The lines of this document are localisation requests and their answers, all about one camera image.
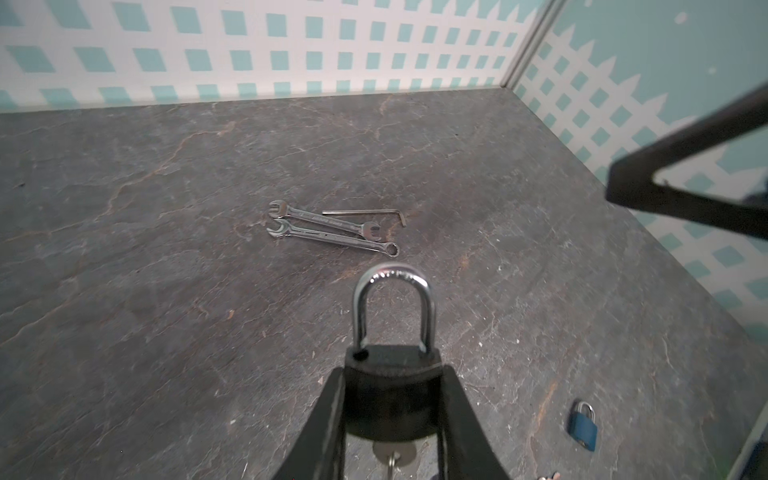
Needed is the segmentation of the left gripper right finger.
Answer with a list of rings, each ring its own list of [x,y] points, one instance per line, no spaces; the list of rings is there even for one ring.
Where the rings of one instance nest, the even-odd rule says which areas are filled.
[[[509,479],[451,366],[441,376],[437,436],[440,479]]]

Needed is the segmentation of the black padlock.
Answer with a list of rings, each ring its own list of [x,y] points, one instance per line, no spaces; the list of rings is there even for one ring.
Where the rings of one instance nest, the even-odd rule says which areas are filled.
[[[417,291],[421,305],[416,345],[371,344],[367,299],[375,284],[400,280]],[[345,357],[344,420],[347,433],[374,442],[407,442],[439,431],[443,364],[435,347],[432,288],[416,268],[376,265],[359,279],[352,299],[353,345]]]

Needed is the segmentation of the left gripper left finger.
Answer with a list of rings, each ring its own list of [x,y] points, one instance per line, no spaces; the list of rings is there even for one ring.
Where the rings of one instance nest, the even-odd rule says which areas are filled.
[[[343,479],[345,377],[332,370],[290,453],[273,479]]]

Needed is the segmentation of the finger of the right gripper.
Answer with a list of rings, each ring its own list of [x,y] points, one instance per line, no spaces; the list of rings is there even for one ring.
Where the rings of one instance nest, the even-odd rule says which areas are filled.
[[[767,238],[767,86],[614,161],[605,199]]]

